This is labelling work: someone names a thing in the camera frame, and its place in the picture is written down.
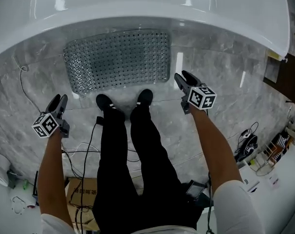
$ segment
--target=leg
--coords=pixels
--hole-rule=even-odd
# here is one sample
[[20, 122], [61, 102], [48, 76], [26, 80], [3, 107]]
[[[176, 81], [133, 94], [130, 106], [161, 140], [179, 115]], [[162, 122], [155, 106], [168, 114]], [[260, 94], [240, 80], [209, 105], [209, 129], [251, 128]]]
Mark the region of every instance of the leg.
[[101, 160], [98, 170], [98, 192], [93, 215], [102, 233], [132, 233], [135, 225], [130, 222], [132, 209], [137, 207], [138, 194], [127, 168], [127, 133], [122, 112], [104, 109], [101, 139]]
[[143, 206], [146, 212], [153, 211], [146, 228], [162, 225], [194, 227], [196, 224], [189, 223], [186, 216], [188, 206], [182, 185], [151, 120], [149, 105], [152, 98], [149, 101], [140, 102], [130, 116], [132, 143], [142, 163]]

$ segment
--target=forearm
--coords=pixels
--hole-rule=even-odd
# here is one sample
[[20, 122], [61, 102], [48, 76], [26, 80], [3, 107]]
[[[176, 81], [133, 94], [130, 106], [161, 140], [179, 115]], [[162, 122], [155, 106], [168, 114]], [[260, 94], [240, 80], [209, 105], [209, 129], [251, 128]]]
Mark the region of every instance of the forearm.
[[57, 129], [48, 140], [38, 173], [38, 201], [42, 214], [53, 215], [72, 226], [65, 197], [61, 139]]
[[204, 111], [191, 106], [191, 113], [195, 120], [203, 154], [211, 175], [213, 193], [227, 181], [241, 181], [233, 153], [225, 137]]

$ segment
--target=black sneaker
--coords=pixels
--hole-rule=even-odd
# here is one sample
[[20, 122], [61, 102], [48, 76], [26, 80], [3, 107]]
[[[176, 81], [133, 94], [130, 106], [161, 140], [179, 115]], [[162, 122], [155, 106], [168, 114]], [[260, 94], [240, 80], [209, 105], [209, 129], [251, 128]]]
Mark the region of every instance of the black sneaker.
[[116, 109], [111, 99], [106, 95], [103, 95], [103, 94], [98, 95], [95, 99], [95, 102], [97, 103], [98, 107], [100, 108], [102, 112], [109, 108]]
[[143, 105], [149, 107], [152, 104], [153, 101], [153, 92], [149, 89], [143, 90], [137, 101], [137, 105]]

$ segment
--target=brown cardboard box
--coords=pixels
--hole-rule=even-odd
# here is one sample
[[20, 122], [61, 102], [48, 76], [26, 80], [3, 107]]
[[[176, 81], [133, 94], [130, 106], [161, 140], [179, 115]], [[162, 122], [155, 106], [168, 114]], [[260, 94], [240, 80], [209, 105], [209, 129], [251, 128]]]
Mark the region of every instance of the brown cardboard box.
[[[81, 180], [78, 178], [70, 179], [69, 188], [67, 192], [67, 203], [69, 214], [76, 228], [75, 217], [78, 228], [80, 229], [80, 214], [81, 210], [77, 211], [77, 208], [81, 206]], [[83, 229], [88, 231], [98, 231], [99, 227], [94, 219], [92, 213], [92, 207], [97, 195], [97, 179], [96, 178], [85, 178], [84, 179], [84, 190], [83, 190], [83, 206], [89, 207], [83, 208], [82, 223]]]

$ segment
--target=white sleeve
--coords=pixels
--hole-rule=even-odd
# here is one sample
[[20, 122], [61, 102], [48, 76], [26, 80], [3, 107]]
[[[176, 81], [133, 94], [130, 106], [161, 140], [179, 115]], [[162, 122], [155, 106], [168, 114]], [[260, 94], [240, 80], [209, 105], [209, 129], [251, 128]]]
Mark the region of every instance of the white sleeve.
[[262, 223], [241, 181], [222, 184], [214, 194], [218, 234], [264, 234]]
[[41, 215], [42, 234], [75, 234], [75, 231], [63, 220], [49, 215]]

